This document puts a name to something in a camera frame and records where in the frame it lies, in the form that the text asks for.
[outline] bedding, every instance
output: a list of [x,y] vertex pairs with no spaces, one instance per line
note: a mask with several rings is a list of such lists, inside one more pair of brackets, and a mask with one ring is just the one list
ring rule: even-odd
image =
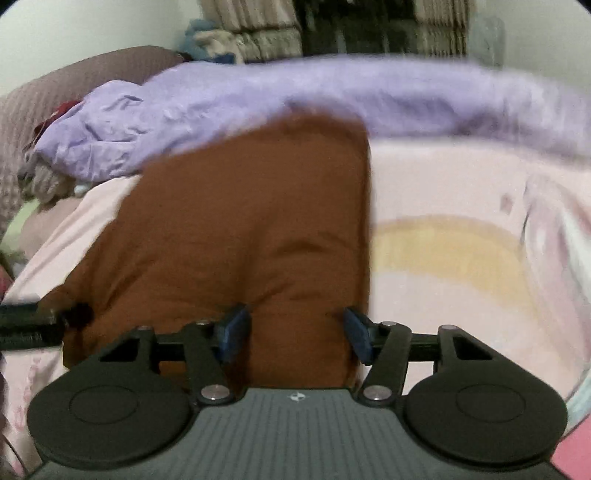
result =
[[109,80],[144,83],[182,61],[161,47],[126,48],[63,67],[0,97],[0,235],[22,204],[17,172],[36,125],[63,102],[82,98]]
[[[567,188],[588,210],[591,171],[532,150],[479,140],[370,145],[371,318],[397,320],[425,333],[455,323],[568,396],[585,368],[584,359],[570,348],[578,344],[582,326],[563,328],[563,319],[535,295],[519,241],[529,208],[523,194],[528,181],[542,175]],[[61,284],[137,179],[95,187],[16,279],[7,300],[39,298]],[[192,215],[189,205],[183,209]],[[556,337],[564,341],[553,341]],[[59,351],[7,357],[7,434],[30,466],[38,457],[26,428],[17,426],[22,426],[31,391],[63,371]],[[411,364],[405,390],[430,371],[430,365]],[[589,458],[581,453],[588,450],[582,445],[591,447],[589,431],[589,421],[573,430],[553,459],[573,480],[587,480],[591,471]]]
[[50,125],[34,152],[76,179],[104,181],[299,109],[358,118],[373,138],[474,136],[591,155],[583,95],[525,73],[369,56],[195,62],[141,86],[107,82]]
[[70,108],[80,103],[71,100],[62,103],[51,117],[43,120],[33,129],[33,140],[25,147],[25,163],[18,170],[18,185],[23,199],[37,198],[41,203],[50,203],[57,198],[68,197],[72,194],[74,181],[67,175],[54,171],[42,158],[32,152],[37,140],[41,138],[47,127],[61,117]]
[[27,264],[27,257],[20,246],[22,227],[38,206],[39,202],[37,200],[25,202],[8,225],[6,233],[2,237],[2,242],[0,242],[3,267],[12,278],[18,276]]
[[69,197],[58,200],[55,205],[37,207],[22,224],[18,246],[25,258],[30,260],[41,246],[49,240],[56,228],[80,205],[82,198]]
[[245,303],[252,331],[228,371],[236,391],[349,384],[355,361],[340,318],[342,305],[366,312],[368,170],[362,125],[320,115],[154,163],[41,300],[46,309],[92,308],[66,333],[64,363],[139,325],[175,332]]

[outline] brown cushion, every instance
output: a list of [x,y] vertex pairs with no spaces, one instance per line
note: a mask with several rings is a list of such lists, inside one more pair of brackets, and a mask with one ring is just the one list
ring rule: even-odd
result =
[[151,163],[82,262],[44,299],[90,304],[73,364],[138,325],[157,333],[251,310],[238,386],[339,387],[356,362],[342,310],[369,291],[368,143],[357,124],[297,116]]
[[62,103],[80,99],[110,80],[144,83],[182,63],[161,47],[133,47],[78,61],[32,80],[0,98],[0,237],[21,207],[17,182],[33,129]]

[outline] green fabric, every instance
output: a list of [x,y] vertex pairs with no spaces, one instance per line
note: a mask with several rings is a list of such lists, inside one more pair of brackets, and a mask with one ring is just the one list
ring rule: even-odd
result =
[[23,204],[16,216],[12,219],[12,222],[8,225],[8,229],[0,243],[0,252],[5,255],[12,255],[19,251],[18,241],[21,236],[22,226],[31,214],[37,210],[37,207],[39,207],[39,200],[36,199]]

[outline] lavender blanket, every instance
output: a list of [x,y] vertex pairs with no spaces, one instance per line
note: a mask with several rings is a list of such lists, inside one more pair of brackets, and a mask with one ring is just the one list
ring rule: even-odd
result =
[[36,151],[58,171],[104,181],[296,108],[357,116],[373,137],[472,135],[591,156],[589,98],[526,74],[392,57],[195,62],[141,86],[108,82],[52,124]]

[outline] silver rivet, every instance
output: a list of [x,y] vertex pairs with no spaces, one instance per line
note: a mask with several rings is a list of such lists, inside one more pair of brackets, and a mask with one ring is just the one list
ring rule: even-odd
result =
[[370,385],[363,389],[363,396],[372,401],[384,401],[392,396],[392,390],[383,385]]
[[230,389],[224,385],[208,385],[201,389],[201,395],[208,400],[223,400],[230,396]]

